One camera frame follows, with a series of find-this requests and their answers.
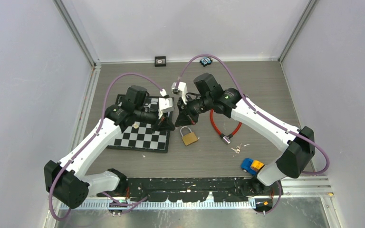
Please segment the brass padlock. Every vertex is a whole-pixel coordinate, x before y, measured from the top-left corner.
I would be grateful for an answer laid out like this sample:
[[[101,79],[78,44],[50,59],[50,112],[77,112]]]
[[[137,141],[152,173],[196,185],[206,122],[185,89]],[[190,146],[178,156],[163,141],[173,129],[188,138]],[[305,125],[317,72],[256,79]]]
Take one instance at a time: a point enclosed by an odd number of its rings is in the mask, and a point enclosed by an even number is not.
[[[187,129],[189,132],[187,134],[183,133],[183,129]],[[188,126],[182,126],[180,128],[180,135],[185,146],[189,146],[199,140],[195,133]]]

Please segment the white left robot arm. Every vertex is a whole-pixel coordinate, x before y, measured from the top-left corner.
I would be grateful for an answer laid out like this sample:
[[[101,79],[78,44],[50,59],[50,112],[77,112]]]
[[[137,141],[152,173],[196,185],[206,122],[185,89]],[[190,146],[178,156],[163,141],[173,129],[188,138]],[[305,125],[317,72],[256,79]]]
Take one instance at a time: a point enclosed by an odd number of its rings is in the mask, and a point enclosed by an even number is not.
[[[86,175],[101,152],[134,123],[149,124],[151,131],[174,130],[168,115],[173,99],[162,90],[155,106],[146,107],[147,89],[132,85],[115,104],[106,108],[89,135],[60,161],[48,161],[44,166],[47,192],[70,209],[79,207],[90,195],[110,191],[120,197],[126,193],[126,176],[115,169],[101,174]]]

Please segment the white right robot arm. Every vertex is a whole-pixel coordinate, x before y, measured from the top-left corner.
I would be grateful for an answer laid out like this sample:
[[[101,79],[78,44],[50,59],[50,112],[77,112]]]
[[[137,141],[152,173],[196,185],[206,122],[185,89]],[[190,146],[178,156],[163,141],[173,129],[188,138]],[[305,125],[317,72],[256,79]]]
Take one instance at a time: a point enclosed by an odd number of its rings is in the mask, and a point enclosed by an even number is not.
[[[223,89],[209,73],[196,77],[194,84],[198,94],[188,98],[187,85],[172,84],[172,92],[180,94],[177,107],[179,114],[175,126],[195,125],[199,115],[214,111],[236,120],[272,142],[282,155],[274,162],[261,165],[249,181],[250,189],[259,195],[266,194],[271,185],[285,177],[298,178],[315,155],[314,132],[308,127],[299,129],[274,116],[262,113],[262,109],[235,88]]]

